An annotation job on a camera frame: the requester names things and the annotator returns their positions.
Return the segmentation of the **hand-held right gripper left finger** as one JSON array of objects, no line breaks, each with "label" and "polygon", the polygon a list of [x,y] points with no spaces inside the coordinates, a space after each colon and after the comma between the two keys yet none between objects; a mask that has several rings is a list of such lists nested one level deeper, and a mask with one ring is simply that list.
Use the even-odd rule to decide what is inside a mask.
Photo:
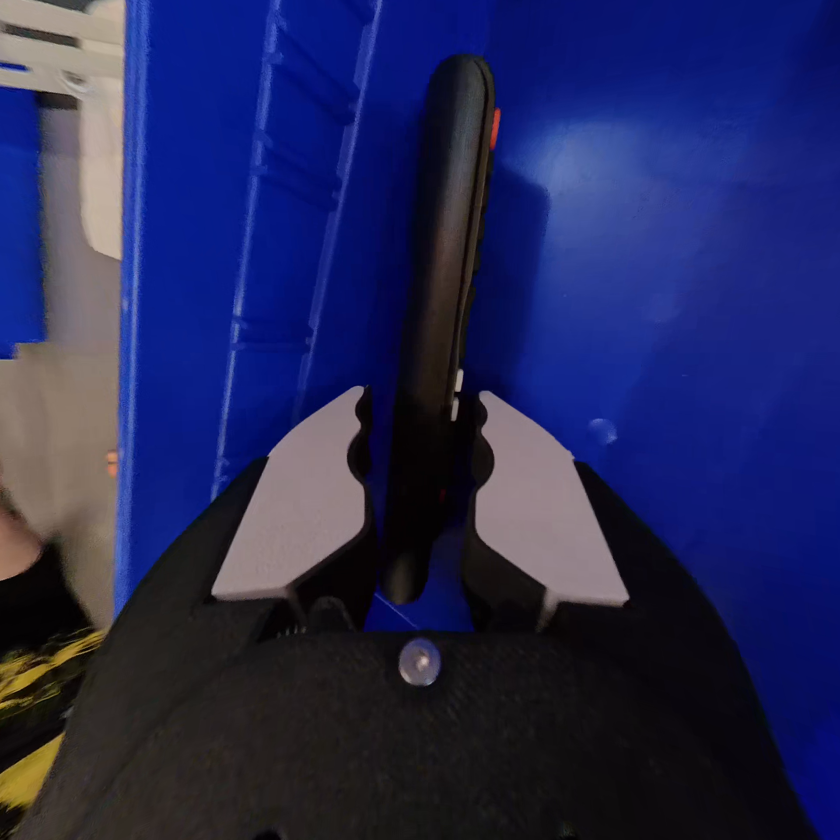
[{"label": "hand-held right gripper left finger", "polygon": [[215,600],[283,600],[300,618],[336,602],[353,629],[364,627],[377,582],[371,426],[371,388],[356,385],[270,450],[213,583]]}]

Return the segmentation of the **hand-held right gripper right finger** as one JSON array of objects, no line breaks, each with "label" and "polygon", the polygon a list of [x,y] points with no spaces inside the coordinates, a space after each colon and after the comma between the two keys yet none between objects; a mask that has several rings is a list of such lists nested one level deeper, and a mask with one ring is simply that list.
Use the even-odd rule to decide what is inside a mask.
[{"label": "hand-held right gripper right finger", "polygon": [[572,453],[491,391],[475,419],[461,582],[476,628],[512,613],[540,631],[565,604],[623,608],[630,595]]}]

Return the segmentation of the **blue plastic bin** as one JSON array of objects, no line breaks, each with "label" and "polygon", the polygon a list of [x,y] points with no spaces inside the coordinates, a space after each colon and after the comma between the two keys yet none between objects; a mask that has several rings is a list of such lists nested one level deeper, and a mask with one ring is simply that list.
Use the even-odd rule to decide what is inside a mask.
[{"label": "blue plastic bin", "polygon": [[384,480],[429,78],[500,133],[465,386],[714,602],[838,838],[838,2],[127,2],[114,613],[353,385]]}]

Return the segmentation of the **black remote control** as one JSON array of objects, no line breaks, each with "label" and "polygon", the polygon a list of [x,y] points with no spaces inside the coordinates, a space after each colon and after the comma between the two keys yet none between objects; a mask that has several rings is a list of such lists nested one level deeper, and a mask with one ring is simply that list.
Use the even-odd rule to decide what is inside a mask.
[{"label": "black remote control", "polygon": [[386,486],[381,588],[396,605],[423,593],[444,516],[497,126],[487,62],[473,54],[444,59],[428,82],[420,124],[413,275]]}]

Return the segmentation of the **person's left forearm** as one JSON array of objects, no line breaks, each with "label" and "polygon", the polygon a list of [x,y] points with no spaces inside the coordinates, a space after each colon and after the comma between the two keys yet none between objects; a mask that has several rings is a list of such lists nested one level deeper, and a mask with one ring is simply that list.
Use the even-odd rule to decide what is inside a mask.
[{"label": "person's left forearm", "polygon": [[31,528],[2,488],[2,658],[92,627],[67,581],[59,546]]}]

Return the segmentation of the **yellow black patterned pants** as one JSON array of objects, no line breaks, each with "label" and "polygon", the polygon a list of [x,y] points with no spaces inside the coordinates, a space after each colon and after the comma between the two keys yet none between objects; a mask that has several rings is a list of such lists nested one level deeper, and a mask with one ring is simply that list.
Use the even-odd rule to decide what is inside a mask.
[{"label": "yellow black patterned pants", "polygon": [[91,657],[105,631],[87,628],[18,649],[1,664],[1,830],[16,830],[58,753]]}]

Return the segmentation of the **blue panel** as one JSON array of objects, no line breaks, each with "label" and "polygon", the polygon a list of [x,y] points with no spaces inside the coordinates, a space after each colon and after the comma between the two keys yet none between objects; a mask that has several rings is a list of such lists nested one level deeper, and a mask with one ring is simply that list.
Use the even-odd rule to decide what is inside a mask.
[{"label": "blue panel", "polygon": [[39,109],[32,91],[1,88],[1,359],[46,338]]}]

